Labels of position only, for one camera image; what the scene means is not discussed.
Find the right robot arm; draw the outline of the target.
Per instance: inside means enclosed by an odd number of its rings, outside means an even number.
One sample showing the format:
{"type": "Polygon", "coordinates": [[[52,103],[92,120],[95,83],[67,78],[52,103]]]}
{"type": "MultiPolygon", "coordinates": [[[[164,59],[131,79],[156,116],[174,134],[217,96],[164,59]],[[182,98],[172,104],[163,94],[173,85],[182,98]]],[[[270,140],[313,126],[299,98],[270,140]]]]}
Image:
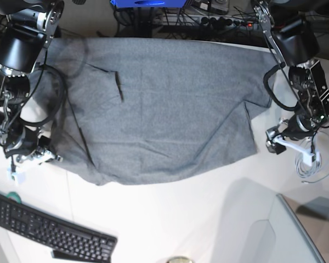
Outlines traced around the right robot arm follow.
{"type": "Polygon", "coordinates": [[[0,15],[7,18],[0,41],[0,146],[6,158],[23,162],[55,157],[50,139],[40,131],[58,112],[64,91],[58,92],[58,102],[44,120],[30,123],[20,115],[37,90],[30,86],[30,74],[57,73],[46,58],[64,7],[64,1],[0,1],[0,15]]]}

